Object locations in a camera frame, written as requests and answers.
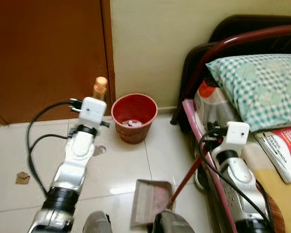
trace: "dustpan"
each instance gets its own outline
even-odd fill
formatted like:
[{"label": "dustpan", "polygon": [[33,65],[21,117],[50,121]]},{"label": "dustpan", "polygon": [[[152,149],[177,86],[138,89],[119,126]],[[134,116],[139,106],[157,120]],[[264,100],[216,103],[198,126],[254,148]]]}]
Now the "dustpan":
[{"label": "dustpan", "polygon": [[167,204],[173,195],[173,189],[166,181],[137,180],[132,206],[130,226],[153,224],[155,216],[165,209],[172,210]]}]

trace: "mattress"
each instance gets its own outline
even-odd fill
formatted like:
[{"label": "mattress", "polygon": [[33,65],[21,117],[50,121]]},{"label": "mattress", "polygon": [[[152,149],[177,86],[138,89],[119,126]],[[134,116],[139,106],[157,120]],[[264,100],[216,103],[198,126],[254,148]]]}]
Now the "mattress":
[{"label": "mattress", "polygon": [[[234,106],[224,92],[215,85],[212,77],[204,79],[194,97],[196,114],[200,122],[207,128],[207,122],[217,121],[224,126],[228,121],[241,121]],[[251,134],[242,150],[242,158],[261,182],[269,196],[279,207],[284,223],[276,222],[278,232],[291,233],[291,183],[286,184],[281,179],[274,165]]]}]

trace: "magazine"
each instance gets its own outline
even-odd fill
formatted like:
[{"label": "magazine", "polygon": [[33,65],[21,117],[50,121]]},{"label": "magazine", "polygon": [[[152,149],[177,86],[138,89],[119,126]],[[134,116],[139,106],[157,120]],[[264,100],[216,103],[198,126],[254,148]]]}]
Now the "magazine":
[{"label": "magazine", "polygon": [[256,133],[256,139],[286,183],[291,183],[291,127]]}]

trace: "wooden door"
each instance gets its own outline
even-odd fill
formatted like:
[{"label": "wooden door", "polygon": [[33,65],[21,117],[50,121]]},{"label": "wooden door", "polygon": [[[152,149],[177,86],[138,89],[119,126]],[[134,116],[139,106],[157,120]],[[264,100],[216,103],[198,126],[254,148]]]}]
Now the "wooden door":
[{"label": "wooden door", "polygon": [[[91,96],[108,77],[98,0],[0,0],[0,117],[27,122],[44,107]],[[110,113],[110,91],[106,96]],[[77,117],[67,106],[42,119]]]}]

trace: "pillow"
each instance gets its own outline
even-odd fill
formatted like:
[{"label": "pillow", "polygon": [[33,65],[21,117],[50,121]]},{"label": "pillow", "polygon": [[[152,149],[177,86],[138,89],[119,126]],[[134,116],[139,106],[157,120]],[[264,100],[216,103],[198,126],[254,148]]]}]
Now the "pillow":
[{"label": "pillow", "polygon": [[206,65],[252,132],[291,125],[291,54],[225,57]]}]

